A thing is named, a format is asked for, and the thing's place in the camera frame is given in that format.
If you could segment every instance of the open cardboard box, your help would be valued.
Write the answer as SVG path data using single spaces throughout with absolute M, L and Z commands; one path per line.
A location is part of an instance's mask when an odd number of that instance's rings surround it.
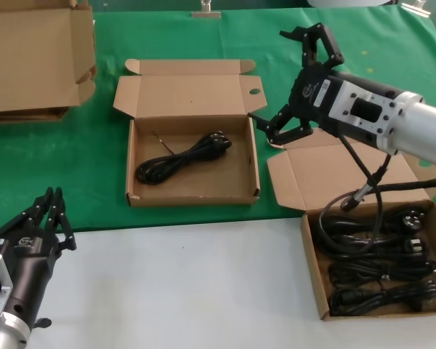
M 131 206 L 253 204 L 259 173 L 252 120 L 266 106 L 251 60 L 127 60 L 135 76 L 119 79 L 114 108 L 132 117 L 126 197 Z M 137 166 L 191 148 L 202 136 L 223 131 L 232 142 L 225 156 L 197 162 L 160 185 L 134 177 Z
M 87 0 L 0 0 L 0 122 L 61 119 L 95 72 Z
M 381 151 L 354 140 L 350 142 L 370 172 L 375 172 L 383 163 L 385 154 Z M 328 298 L 334 288 L 329 281 L 328 266 L 332 260 L 320 253 L 314 245 L 312 228 L 320 211 L 328 202 L 343 193 L 361 188 L 366 179 L 341 142 L 319 129 L 309 137 L 289 143 L 285 149 L 286 151 L 268 160 L 276 199 L 281 206 L 305 211 L 302 218 L 302 238 L 319 316 L 323 320 L 339 319 L 329 315 Z M 419 160 L 412 156 L 397 155 L 392 157 L 381 183 L 413 182 L 432 178 L 436 178 L 436 167 L 424 168 L 419 165 Z M 417 189 L 385 192 L 382 198 L 384 210 L 409 203 L 429 209 L 419 237 L 427 241 L 431 249 L 431 258 L 436 261 L 436 204 L 432 201 L 435 194 L 436 188 L 428 191 Z M 339 205 L 340 202 L 333 206 L 329 213 L 339 213 Z M 350 214 L 361 217 L 374 215 L 375 212 L 375 196 L 368 195 Z M 431 278 L 436 282 L 436 273 L 429 277 Z M 385 284 L 387 288 L 394 286 L 392 281 L 388 282 L 389 285 Z M 378 289 L 379 285 L 368 284 L 367 287 Z M 436 298 L 426 304 L 424 309 L 424 312 L 412 313 L 404 305 L 388 305 L 363 317 L 435 314 Z

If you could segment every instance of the white table surface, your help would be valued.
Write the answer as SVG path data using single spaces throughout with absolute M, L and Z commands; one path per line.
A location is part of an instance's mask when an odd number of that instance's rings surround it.
M 29 349 L 436 348 L 436 316 L 318 319 L 299 219 L 76 234 Z

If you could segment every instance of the box flap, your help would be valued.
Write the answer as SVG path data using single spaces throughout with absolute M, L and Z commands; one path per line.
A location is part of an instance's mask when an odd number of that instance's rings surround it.
M 255 69 L 253 60 L 127 60 L 139 75 L 238 75 Z
M 239 60 L 127 60 L 113 106 L 134 118 L 242 116 L 266 106 L 258 76 L 241 76 L 255 64 Z
M 0 11 L 17 11 L 27 9 L 65 9 L 77 3 L 84 6 L 87 0 L 0 0 Z
M 0 12 L 0 112 L 80 105 L 90 97 L 93 83 L 78 83 L 92 78 L 92 31 L 90 10 Z
M 375 172 L 383 163 L 383 152 L 357 142 L 352 146 L 370 172 Z M 332 199 L 361 188 L 366 182 L 365 175 L 341 142 L 319 129 L 270 158 L 268 167 L 278 203 L 292 209 L 323 208 Z M 412 169 L 404 156 L 393 156 L 381 184 L 421 180 L 428 175 L 424 173 L 420 166 Z M 386 192 L 382 196 L 384 202 L 429 198 L 423 189 Z M 374 195 L 366 196 L 364 202 L 375 202 Z

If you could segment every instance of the black power cable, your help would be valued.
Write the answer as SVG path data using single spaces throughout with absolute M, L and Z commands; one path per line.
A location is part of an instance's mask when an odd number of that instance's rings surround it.
M 417 262 L 377 262 L 375 260 L 354 260 L 334 262 L 329 266 L 329 280 L 336 286 L 360 286 L 372 281 L 396 280 L 418 282 L 436 269 L 434 260 Z
M 329 235 L 325 232 L 323 228 L 323 217 L 325 216 L 326 212 L 329 211 L 329 209 L 339 200 L 349 197 L 356 193 L 356 191 L 352 191 L 350 193 L 346 193 L 344 195 L 338 196 L 333 201 L 331 201 L 326 207 L 323 209 L 323 211 L 318 216 L 318 235 L 323 239 L 324 244 L 330 249 L 337 252 L 340 252 L 342 254 L 362 254 L 367 252 L 374 244 L 376 237 L 379 235 L 379 231 L 381 229 L 381 224 L 383 221 L 383 201 L 381 197 L 381 192 L 378 189 L 378 185 L 376 184 L 375 179 L 371 175 L 371 173 L 366 168 L 365 164 L 360 160 L 357 153 L 354 151 L 350 143 L 346 140 L 346 138 L 343 135 L 339 135 L 339 139 L 341 140 L 344 147 L 349 151 L 350 155 L 353 157 L 355 163 L 360 167 L 363 174 L 366 176 L 366 179 L 368 183 L 370 183 L 371 187 L 373 188 L 373 192 L 376 196 L 376 205 L 377 205 L 377 213 L 375 217 L 375 223 L 373 228 L 373 236 L 369 239 L 368 243 L 365 244 L 362 248 L 352 248 L 343 246 L 341 244 L 335 243 Z
M 163 183 L 181 168 L 194 161 L 211 161 L 224 156 L 226 150 L 232 145 L 221 131 L 203 136 L 191 149 L 182 153 L 175 154 L 162 141 L 161 143 L 171 155 L 147 160 L 140 164 L 136 168 L 135 176 L 141 183 L 148 185 Z
M 384 213 L 381 222 L 381 233 L 412 236 L 423 226 L 425 210 L 411 204 L 391 209 Z M 323 228 L 330 236 L 346 235 L 372 231 L 375 219 L 370 217 L 354 217 L 349 214 L 333 214 L 323 218 Z
M 329 298 L 329 308 L 332 316 L 361 316 L 388 304 L 405 303 L 413 311 L 419 312 L 423 301 L 433 297 L 436 297 L 434 281 L 421 281 L 380 291 L 350 287 L 336 289 Z
M 387 167 L 389 166 L 389 163 L 391 162 L 391 158 L 392 158 L 391 155 L 389 155 L 389 154 L 386 155 L 384 163 L 376 170 L 375 173 L 373 173 L 371 175 L 372 178 L 374 179 L 375 183 L 379 183 L 383 179 L 383 176 L 386 174 Z M 370 182 L 367 182 L 366 185 L 368 185 L 369 188 L 373 187 Z M 355 196 L 351 196 L 349 198 L 346 198 L 341 203 L 342 210 L 345 211 L 345 212 L 348 212 L 348 211 L 354 209 L 355 207 L 358 206 L 358 204 L 360 203 L 361 199 L 362 199 L 361 197 L 356 198 Z
M 436 188 L 436 178 L 433 180 L 421 180 L 417 182 L 382 184 L 378 185 L 378 188 L 381 192 Z

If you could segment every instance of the green cloth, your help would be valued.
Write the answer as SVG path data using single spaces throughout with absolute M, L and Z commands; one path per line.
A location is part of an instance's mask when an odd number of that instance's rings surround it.
M 253 206 L 132 209 L 124 195 L 129 118 L 112 108 L 128 58 L 253 59 L 272 117 L 286 103 L 301 68 L 301 45 L 278 35 L 296 25 L 329 25 L 342 69 L 423 94 L 436 106 L 436 31 L 399 7 L 226 11 L 221 20 L 189 12 L 107 12 L 94 16 L 95 96 L 60 123 L 0 125 L 0 226 L 47 186 L 61 186 L 76 230 L 144 227 L 300 216 L 278 206 L 266 161 L 278 150 L 257 135 L 261 199 Z

